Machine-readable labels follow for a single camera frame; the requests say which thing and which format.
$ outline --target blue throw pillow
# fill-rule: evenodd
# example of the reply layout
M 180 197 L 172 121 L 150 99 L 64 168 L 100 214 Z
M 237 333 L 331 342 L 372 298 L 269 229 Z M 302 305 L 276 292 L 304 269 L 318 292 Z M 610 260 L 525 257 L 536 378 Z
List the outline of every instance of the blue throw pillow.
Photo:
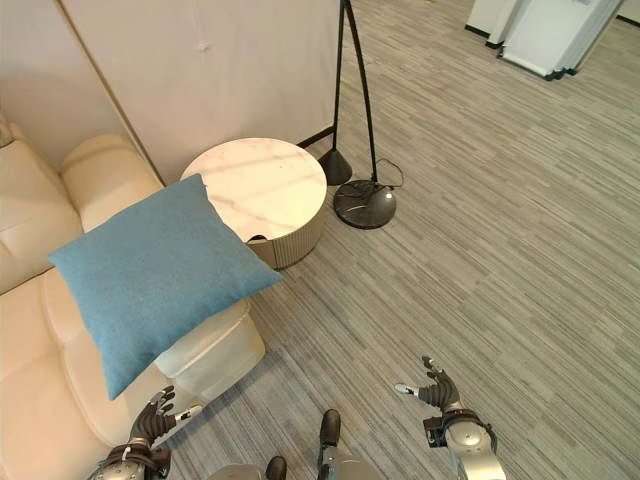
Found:
M 171 185 L 53 252 L 116 398 L 176 340 L 280 280 L 227 227 L 200 175 Z

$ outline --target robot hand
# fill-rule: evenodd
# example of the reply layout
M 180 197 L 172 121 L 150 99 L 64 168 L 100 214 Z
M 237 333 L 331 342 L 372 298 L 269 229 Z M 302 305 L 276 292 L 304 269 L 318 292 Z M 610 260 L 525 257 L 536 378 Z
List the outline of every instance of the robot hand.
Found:
M 453 380 L 442 370 L 430 357 L 423 356 L 422 363 L 427 367 L 427 376 L 435 380 L 435 385 L 427 387 L 409 387 L 404 383 L 395 385 L 395 389 L 400 393 L 405 393 L 418 397 L 425 403 L 440 408 L 442 412 L 451 410 L 461 410 L 460 394 Z
M 449 375 L 426 356 L 422 357 L 427 376 L 436 384 L 422 388 L 397 383 L 396 391 L 418 397 L 437 407 L 441 417 L 424 420 L 431 448 L 447 447 L 454 471 L 460 480 L 506 480 L 496 457 L 498 441 L 490 424 L 484 424 L 473 410 L 465 409 Z
M 168 415 L 173 404 L 167 402 L 176 395 L 173 389 L 173 385 L 169 385 L 149 400 L 133 422 L 128 443 L 144 443 L 151 448 L 158 438 L 175 427 L 178 422 L 191 418 L 202 410 L 202 406 L 193 405 L 177 415 Z
M 174 396 L 171 385 L 156 393 L 133 422 L 129 441 L 113 448 L 89 478 L 91 480 L 166 478 L 171 467 L 171 451 L 162 448 L 151 450 L 151 447 L 178 422 L 202 410 L 202 406 L 194 405 L 177 415 L 170 415 L 169 411 L 173 408 L 173 404 L 167 402 Z

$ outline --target gray striped carpet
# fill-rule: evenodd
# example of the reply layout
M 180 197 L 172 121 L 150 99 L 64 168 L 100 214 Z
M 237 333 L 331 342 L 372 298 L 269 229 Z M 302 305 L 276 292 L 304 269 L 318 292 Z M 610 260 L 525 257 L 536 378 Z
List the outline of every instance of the gray striped carpet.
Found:
M 327 208 L 316 249 L 253 298 L 265 359 L 169 441 L 171 478 L 282 454 L 313 479 L 329 407 L 383 477 L 452 478 L 424 439 L 436 412 L 392 389 L 426 383 L 423 353 L 494 425 L 509 478 L 640 478 L 640 28 L 615 21 L 548 83 L 463 30 L 471 5 L 354 1 L 398 212 L 361 231 Z M 348 36 L 343 94 L 365 178 Z

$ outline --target black floor lamp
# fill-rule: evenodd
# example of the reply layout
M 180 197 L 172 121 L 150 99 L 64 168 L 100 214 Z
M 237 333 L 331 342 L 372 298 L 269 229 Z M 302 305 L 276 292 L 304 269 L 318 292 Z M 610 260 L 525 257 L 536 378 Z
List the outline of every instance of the black floor lamp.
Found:
M 340 73 L 342 71 L 342 36 L 344 33 L 344 0 L 340 0 L 338 23 L 338 65 L 336 67 L 336 95 L 333 106 L 333 144 L 331 150 L 320 157 L 328 185 L 342 185 L 351 178 L 351 166 L 338 151 L 338 108 L 340 106 Z
M 393 188 L 378 183 L 378 170 L 376 162 L 375 144 L 373 139 L 373 121 L 371 119 L 371 102 L 369 100 L 369 88 L 367 86 L 367 76 L 364 70 L 364 59 L 362 57 L 362 48 L 360 47 L 360 39 L 358 37 L 358 29 L 356 28 L 356 19 L 353 14 L 353 8 L 350 0 L 342 0 L 340 9 L 340 30 L 338 34 L 339 52 L 338 52 L 338 78 L 336 81 L 336 102 L 334 112 L 334 132 L 333 132 L 333 148 L 327 152 L 321 159 L 325 159 L 323 168 L 327 172 L 325 165 L 329 165 L 334 160 L 337 165 L 342 160 L 346 161 L 336 149 L 337 126 L 338 126 L 338 104 L 339 104 L 339 85 L 340 85 L 340 64 L 342 60 L 342 24 L 344 22 L 344 12 L 346 11 L 349 19 L 349 28 L 353 37 L 353 44 L 358 58 L 358 69 L 360 70 L 360 80 L 362 82 L 362 93 L 364 95 L 364 105 L 367 115 L 367 128 L 369 131 L 369 150 L 371 153 L 371 179 L 370 180 L 352 180 L 343 184 L 333 197 L 333 209 L 338 217 L 348 225 L 356 228 L 372 229 L 378 228 L 388 223 L 396 212 L 396 199 L 393 195 Z M 351 167 L 347 164 L 348 176 L 347 181 L 351 177 Z

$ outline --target white partition wall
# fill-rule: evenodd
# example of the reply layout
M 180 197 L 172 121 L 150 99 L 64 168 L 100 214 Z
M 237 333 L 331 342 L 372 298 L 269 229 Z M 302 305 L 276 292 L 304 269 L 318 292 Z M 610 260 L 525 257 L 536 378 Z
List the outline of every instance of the white partition wall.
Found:
M 126 135 L 51 0 L 0 0 L 0 109 L 56 168 L 88 137 Z
M 64 0 L 166 182 L 199 153 L 329 127 L 338 0 Z
M 542 76 L 576 68 L 621 0 L 535 0 L 520 7 L 503 58 Z
M 624 0 L 618 15 L 640 23 L 640 0 Z
M 524 4 L 524 0 L 475 0 L 466 27 L 483 33 L 488 38 L 487 46 L 497 48 Z

